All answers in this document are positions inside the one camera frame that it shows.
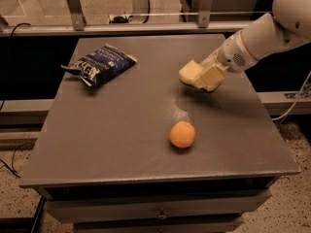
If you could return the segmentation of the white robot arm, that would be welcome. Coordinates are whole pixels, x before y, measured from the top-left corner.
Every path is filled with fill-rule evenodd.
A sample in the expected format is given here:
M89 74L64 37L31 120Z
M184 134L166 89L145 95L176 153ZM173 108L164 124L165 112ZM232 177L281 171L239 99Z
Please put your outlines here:
M311 41L311 0L273 0L272 11L227 38L202 62L190 61L179 80L197 89L217 89L225 74L239 73L265 57Z

